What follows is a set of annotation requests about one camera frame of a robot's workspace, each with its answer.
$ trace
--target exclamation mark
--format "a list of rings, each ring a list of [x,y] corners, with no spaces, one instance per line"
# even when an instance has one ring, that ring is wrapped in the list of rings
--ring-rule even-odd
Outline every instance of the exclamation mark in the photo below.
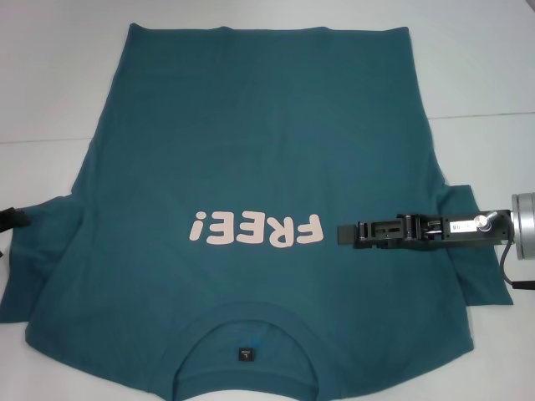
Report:
[[[197,241],[201,237],[202,227],[204,226],[204,223],[201,220],[206,219],[206,213],[204,211],[198,211],[196,218],[199,220],[195,220],[193,223],[190,232],[190,241]]]

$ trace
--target robotic arm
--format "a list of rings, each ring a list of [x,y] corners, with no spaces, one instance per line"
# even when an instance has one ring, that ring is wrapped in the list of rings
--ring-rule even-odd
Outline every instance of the robotic arm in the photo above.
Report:
[[[359,221],[338,227],[338,244],[355,249],[406,248],[432,251],[450,247],[507,244],[500,260],[506,282],[516,289],[535,290],[533,282],[512,282],[504,271],[505,257],[515,243],[519,260],[535,259],[535,193],[512,196],[512,209],[428,216],[398,215],[390,221]]]

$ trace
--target silver cylinder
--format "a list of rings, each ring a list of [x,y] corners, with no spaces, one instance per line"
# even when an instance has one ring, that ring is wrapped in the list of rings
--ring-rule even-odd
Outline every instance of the silver cylinder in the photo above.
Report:
[[[489,211],[485,217],[489,220],[489,222],[494,221],[498,218],[498,212],[497,211]]]
[[[492,224],[487,216],[479,215],[474,218],[474,223],[479,231],[487,232],[491,230]]]
[[[535,259],[535,193],[512,196],[517,257]]]

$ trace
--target clothing tag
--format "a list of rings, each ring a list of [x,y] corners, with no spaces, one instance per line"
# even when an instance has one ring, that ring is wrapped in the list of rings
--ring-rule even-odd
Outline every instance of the clothing tag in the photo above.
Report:
[[[254,361],[254,348],[240,348],[237,358],[241,362]]]

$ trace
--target t-shirt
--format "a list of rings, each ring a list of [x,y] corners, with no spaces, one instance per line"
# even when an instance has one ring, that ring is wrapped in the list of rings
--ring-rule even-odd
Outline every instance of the t-shirt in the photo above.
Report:
[[[477,211],[445,185],[409,31],[131,25],[72,195],[26,210],[0,319],[167,401],[372,393],[511,303],[493,249],[354,250],[337,226]]]

